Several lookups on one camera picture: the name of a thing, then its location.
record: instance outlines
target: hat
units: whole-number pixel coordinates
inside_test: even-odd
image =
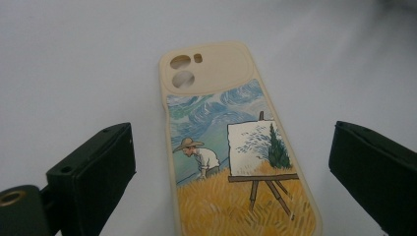
[[[202,142],[194,142],[191,138],[185,138],[184,140],[181,141],[181,145],[178,146],[174,151],[175,152],[177,150],[180,150],[182,148],[186,148],[186,147],[192,147],[192,146],[202,146],[204,145],[204,143]]]

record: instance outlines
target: gray background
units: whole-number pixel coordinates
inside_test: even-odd
[[[248,45],[323,217],[324,235],[383,235],[328,170],[337,120],[417,149],[417,12],[395,1],[0,1],[0,190],[129,121],[138,174],[101,235],[173,235],[157,63]]]

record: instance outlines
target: wooden easel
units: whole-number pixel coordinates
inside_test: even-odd
[[[251,190],[251,205],[250,210],[254,209],[255,200],[257,199],[257,192],[258,192],[258,185],[260,181],[265,181],[272,191],[275,198],[279,201],[279,203],[284,208],[285,212],[288,216],[291,217],[291,220],[294,219],[294,215],[291,215],[291,210],[288,208],[287,204],[285,203],[284,199],[282,198],[281,194],[275,188],[275,184],[286,194],[288,195],[288,191],[284,188],[284,186],[280,183],[280,181],[284,180],[294,180],[299,179],[297,174],[282,174],[282,175],[272,175],[272,176],[229,176],[228,180],[230,183],[232,182],[248,182],[252,181],[252,190]]]

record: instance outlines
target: yellow field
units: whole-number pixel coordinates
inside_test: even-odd
[[[291,169],[272,169],[267,162],[260,171],[269,175],[294,173]],[[312,234],[316,221],[299,180],[281,181],[289,197],[276,187],[295,215],[291,220],[265,182],[260,182],[250,211],[252,182],[229,183],[229,174],[226,168],[207,180],[177,188],[184,235]]]

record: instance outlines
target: illustrated phone case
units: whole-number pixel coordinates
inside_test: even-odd
[[[248,48],[159,62],[178,235],[322,235],[322,222]]]

